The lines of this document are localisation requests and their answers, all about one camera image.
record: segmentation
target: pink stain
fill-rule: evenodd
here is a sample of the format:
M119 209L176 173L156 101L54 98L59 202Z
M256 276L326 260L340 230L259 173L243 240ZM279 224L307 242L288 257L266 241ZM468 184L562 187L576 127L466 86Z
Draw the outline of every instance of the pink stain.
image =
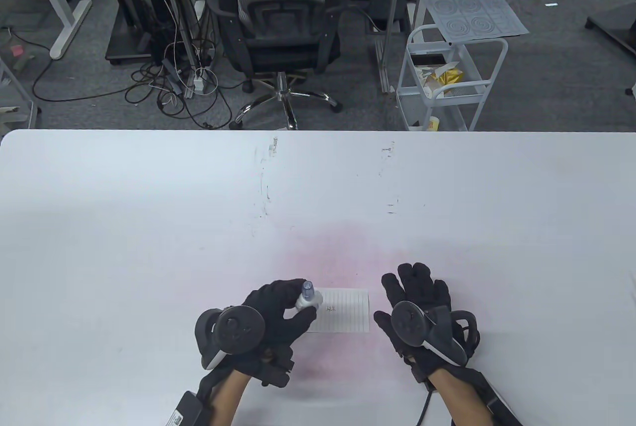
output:
M379 365L395 360L391 342L373 321L377 308L390 308L380 283L404 253L389 252L356 224L323 226L315 232L296 229L281 254L282 278L307 278L317 288L359 288L370 292L369 333L308 333L293 344L294 377L309 380L371 380Z

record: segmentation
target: small bottle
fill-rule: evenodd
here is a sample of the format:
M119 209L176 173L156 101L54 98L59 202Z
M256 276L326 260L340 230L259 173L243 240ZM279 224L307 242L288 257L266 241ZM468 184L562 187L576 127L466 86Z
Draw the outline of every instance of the small bottle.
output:
M314 290L314 285L309 280L303 283L303 291L296 300L296 310L300 312L308 306L315 306L316 310L322 304L322 294L318 290Z

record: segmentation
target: forearm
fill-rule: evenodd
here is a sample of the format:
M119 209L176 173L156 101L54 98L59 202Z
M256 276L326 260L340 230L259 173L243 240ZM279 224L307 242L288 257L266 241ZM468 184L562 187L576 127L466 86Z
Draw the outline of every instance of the forearm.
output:
M475 389L445 369L429 375L457 426L492 426L492 416Z
M232 424L249 380L250 376L247 374L238 371L230 373L210 401L213 412L210 426L230 426Z

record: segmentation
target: chair base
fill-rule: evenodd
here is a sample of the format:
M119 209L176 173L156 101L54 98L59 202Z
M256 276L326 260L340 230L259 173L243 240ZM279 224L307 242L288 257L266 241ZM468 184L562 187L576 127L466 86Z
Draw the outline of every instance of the chair base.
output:
M292 89L292 86L295 83L296 79L297 78L292 76L291 81L288 83L288 76L285 72L278 72L276 74L275 83L254 79L254 82L257 82L259 83L259 85L263 85L264 87L266 87L269 90L269 93L264 94L263 96L259 96L251 103L243 106L243 108L241 108L241 110L236 115L236 118L234 118L234 121L230 122L230 130L243 129L243 117L245 116L245 114L248 113L248 111L253 110L257 106L264 105L269 101L278 101L282 104L282 107L285 110L285 116L287 117L288 130L298 129L296 117L294 116L294 111L291 107L291 99L294 97L320 99L329 103L329 106L331 106L331 110L334 113L339 113L342 111L342 103L339 103L324 92Z

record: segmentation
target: power strip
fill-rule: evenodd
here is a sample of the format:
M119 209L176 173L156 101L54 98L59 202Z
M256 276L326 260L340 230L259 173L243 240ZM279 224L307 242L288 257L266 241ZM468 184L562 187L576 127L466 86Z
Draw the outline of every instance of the power strip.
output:
M195 76L194 85L195 85L195 93L203 94L205 90L205 80L203 79L203 77Z

